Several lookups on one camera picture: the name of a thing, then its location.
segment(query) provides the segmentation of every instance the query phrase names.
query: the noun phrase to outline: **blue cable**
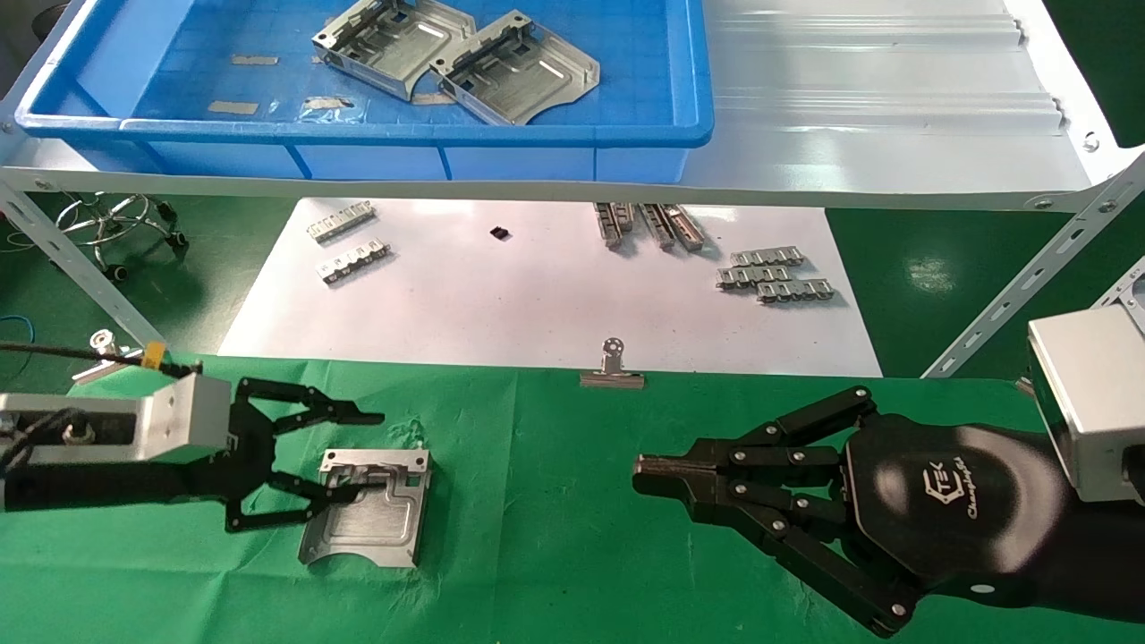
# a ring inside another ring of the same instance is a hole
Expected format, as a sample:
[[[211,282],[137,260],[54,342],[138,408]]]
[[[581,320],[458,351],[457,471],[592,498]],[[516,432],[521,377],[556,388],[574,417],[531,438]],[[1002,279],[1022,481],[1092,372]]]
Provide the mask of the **blue cable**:
[[[24,317],[23,315],[0,315],[0,322],[23,322],[24,325],[27,327],[27,344],[35,344],[35,327],[32,325],[32,321],[29,320],[27,317]],[[13,378],[16,378],[21,374],[23,374],[24,369],[27,369],[27,363],[31,361],[32,361],[32,354],[29,353],[27,356],[24,358],[24,363],[19,366],[19,369],[16,371]]]
[[[23,322],[27,327],[27,343],[32,344],[35,341],[35,327],[32,325],[32,321],[23,315],[0,315],[0,322]]]

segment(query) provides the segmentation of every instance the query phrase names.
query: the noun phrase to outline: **green cloth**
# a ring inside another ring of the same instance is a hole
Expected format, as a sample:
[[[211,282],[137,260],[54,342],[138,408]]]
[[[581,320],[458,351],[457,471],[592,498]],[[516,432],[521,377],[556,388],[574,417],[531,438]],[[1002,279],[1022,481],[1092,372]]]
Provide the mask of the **green cloth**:
[[[297,559],[301,527],[230,535],[222,506],[0,516],[0,642],[874,642],[728,528],[640,496],[638,453],[737,437],[856,380],[652,374],[643,391],[584,390],[568,370],[206,358],[207,374],[314,385],[380,410],[381,427],[282,439],[277,466],[317,479],[327,447],[424,440],[436,470],[417,570]],[[140,396],[133,370],[76,393]],[[992,380],[867,380],[919,422],[1037,430]],[[266,406],[285,414],[287,406]],[[256,494],[259,511],[281,506]],[[898,642],[1131,642],[1145,628],[932,597]]]

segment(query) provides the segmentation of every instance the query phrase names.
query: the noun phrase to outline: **yellow tag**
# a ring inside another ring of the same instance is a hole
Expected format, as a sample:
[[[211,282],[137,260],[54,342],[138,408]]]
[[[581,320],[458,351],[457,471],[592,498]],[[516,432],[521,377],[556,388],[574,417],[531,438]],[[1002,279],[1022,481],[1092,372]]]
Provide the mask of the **yellow tag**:
[[[148,343],[147,348],[143,350],[143,359],[140,367],[158,370],[159,366],[163,364],[163,356],[166,354],[167,345],[163,343]]]

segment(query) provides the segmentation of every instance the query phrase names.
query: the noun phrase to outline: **robotic hand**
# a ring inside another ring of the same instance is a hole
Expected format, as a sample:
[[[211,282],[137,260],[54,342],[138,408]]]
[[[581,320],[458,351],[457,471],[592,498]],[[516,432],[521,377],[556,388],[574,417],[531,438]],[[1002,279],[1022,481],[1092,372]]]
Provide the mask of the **robotic hand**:
[[[302,385],[243,378],[234,402],[230,388],[189,372],[140,400],[0,394],[0,415],[15,418],[0,426],[0,511],[218,501],[226,506],[226,529],[242,532],[306,523],[372,487],[325,487],[275,470],[275,441],[322,422],[372,425],[385,415]],[[271,419],[252,399],[307,410]],[[243,500],[262,485],[309,504],[244,513]]]
[[[632,485],[735,528],[883,637],[931,594],[1145,622],[1145,315],[1107,303],[1029,324],[1045,434],[923,425],[855,387],[641,455]],[[842,453],[811,447],[851,427]],[[830,498],[798,490],[824,485]]]

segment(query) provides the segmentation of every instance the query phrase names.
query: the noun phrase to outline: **chair caster wheel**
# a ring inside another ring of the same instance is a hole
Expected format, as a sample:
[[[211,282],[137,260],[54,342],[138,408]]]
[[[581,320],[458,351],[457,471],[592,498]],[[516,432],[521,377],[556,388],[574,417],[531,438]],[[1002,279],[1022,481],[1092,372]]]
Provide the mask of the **chair caster wheel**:
[[[173,249],[185,249],[191,244],[182,233],[172,233],[169,237],[164,238],[164,242]]]
[[[175,209],[171,207],[171,204],[167,202],[159,202],[158,210],[159,217],[167,223],[172,223],[179,219],[179,214],[175,212]]]
[[[103,276],[114,283],[127,281],[127,267],[121,264],[112,264],[103,272]]]

